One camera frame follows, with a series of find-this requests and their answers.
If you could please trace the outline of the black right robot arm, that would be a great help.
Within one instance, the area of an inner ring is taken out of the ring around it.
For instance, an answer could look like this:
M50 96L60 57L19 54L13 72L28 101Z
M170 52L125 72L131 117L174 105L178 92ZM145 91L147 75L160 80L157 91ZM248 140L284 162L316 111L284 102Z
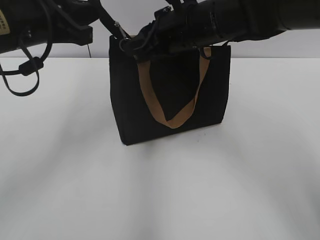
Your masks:
M317 0L170 0L136 36L119 42L139 62L218 43L262 41L286 31L320 27Z

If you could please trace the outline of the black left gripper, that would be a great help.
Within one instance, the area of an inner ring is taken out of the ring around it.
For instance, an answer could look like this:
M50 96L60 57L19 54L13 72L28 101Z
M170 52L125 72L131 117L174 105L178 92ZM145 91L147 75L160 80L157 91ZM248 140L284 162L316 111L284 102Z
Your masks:
M85 46L93 42L93 28L98 19L112 35L120 35L116 21L102 6L93 0L51 0L53 42Z

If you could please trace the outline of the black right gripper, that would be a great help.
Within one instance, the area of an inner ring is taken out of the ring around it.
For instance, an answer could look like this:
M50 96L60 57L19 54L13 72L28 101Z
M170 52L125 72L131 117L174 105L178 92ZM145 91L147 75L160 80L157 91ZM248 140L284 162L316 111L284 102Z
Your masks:
M215 1L171 0L137 35L123 38L119 48L139 62L175 57L214 44Z

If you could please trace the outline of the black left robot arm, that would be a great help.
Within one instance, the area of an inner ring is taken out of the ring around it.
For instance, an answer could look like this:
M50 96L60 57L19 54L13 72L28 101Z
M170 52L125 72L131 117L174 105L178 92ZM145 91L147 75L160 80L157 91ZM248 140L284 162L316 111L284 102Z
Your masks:
M100 21L114 36L119 24L99 0L2 0L0 2L0 52L45 43L84 46L93 42L93 22Z

